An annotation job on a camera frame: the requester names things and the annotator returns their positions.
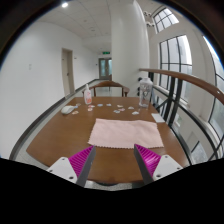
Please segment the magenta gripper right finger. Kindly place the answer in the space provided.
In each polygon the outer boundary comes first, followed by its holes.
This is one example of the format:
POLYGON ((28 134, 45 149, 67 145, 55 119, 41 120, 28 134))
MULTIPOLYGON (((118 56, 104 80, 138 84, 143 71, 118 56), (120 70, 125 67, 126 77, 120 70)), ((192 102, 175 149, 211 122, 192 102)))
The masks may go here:
POLYGON ((160 156, 137 144, 134 145, 134 155, 145 185, 182 169, 169 155, 160 156))

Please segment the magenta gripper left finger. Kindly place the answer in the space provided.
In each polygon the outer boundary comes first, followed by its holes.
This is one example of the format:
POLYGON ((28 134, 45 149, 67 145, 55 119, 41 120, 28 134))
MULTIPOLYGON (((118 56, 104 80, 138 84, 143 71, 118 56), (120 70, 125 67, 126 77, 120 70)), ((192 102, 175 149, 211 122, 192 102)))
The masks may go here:
POLYGON ((96 148, 90 146, 69 158, 59 158, 47 171, 78 186, 84 187, 95 155, 96 148))

